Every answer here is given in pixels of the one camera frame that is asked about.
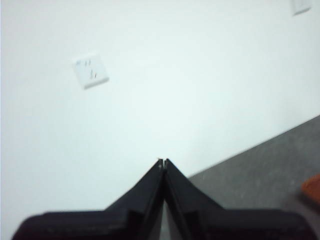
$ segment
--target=orange object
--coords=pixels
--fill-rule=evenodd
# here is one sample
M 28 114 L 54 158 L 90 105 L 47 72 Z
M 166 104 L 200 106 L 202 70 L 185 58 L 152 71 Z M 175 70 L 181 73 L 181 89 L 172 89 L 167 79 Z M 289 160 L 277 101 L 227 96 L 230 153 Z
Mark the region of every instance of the orange object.
M 320 174 L 309 178 L 301 188 L 305 195 L 320 204 Z

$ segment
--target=wall socket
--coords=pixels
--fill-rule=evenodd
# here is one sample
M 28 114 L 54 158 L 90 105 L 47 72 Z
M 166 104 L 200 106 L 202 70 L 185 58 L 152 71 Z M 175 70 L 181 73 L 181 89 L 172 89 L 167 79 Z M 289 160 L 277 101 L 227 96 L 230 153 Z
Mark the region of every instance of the wall socket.
M 77 60 L 74 64 L 74 69 L 84 89 L 109 80 L 106 68 L 99 55 Z

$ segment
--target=black device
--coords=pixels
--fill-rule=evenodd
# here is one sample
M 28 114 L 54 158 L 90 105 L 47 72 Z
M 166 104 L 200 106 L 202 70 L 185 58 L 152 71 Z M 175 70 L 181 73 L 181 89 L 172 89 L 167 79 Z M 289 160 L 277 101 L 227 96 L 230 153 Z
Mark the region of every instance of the black device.
M 21 224 L 13 240 L 146 240 L 164 200 L 184 240 L 317 239 L 297 213 L 222 208 L 169 159 L 159 159 L 106 210 L 32 216 Z

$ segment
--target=floor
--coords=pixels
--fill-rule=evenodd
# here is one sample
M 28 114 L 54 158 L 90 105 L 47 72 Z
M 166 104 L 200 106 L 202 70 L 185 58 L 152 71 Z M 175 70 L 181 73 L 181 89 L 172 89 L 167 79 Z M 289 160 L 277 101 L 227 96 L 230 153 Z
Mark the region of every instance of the floor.
M 320 205 L 301 192 L 319 173 L 320 116 L 189 179 L 225 208 L 297 212 L 320 238 Z M 170 238 L 167 215 L 163 211 L 160 239 Z

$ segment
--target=electrical outlet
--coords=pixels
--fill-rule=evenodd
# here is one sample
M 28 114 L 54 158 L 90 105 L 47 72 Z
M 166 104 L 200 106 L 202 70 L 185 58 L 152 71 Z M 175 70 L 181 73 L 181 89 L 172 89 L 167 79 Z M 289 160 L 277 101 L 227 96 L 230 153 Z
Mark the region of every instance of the electrical outlet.
M 106 68 L 99 55 L 77 60 L 74 69 L 84 89 L 109 80 Z
M 311 0 L 292 0 L 293 14 L 301 14 L 311 8 Z

